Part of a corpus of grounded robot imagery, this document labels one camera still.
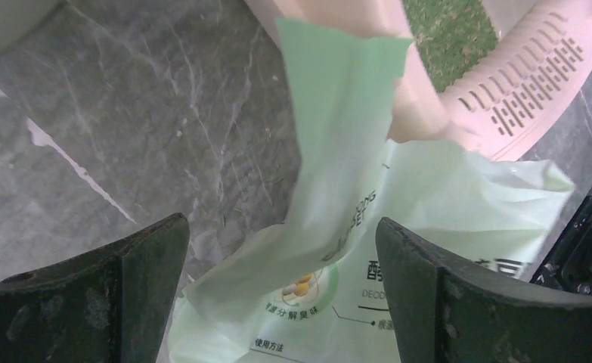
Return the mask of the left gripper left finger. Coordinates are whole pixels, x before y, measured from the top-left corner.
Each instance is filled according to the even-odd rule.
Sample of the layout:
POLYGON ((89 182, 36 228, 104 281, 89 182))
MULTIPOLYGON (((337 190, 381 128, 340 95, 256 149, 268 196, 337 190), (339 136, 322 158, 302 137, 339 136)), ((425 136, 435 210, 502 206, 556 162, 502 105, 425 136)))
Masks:
POLYGON ((154 362, 190 238, 172 214, 0 281, 0 362, 154 362))

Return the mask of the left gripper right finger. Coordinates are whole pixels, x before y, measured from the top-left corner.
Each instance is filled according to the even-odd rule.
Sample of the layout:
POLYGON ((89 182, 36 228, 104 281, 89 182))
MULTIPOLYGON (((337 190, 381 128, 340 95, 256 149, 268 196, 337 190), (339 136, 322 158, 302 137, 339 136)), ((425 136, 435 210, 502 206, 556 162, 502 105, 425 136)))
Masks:
POLYGON ((403 362, 592 362, 592 296, 489 270, 388 218, 375 243, 403 362))

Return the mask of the green litter bag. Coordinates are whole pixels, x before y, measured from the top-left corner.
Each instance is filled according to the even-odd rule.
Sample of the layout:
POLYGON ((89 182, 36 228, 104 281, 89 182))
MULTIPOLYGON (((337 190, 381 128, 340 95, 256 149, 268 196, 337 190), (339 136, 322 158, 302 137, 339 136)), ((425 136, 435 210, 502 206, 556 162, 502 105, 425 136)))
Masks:
POLYGON ((573 182, 552 162, 493 162, 452 141, 388 139, 410 39, 279 19, 301 153, 284 222, 177 299, 172 362, 397 362, 375 232, 389 217, 518 277, 573 182))

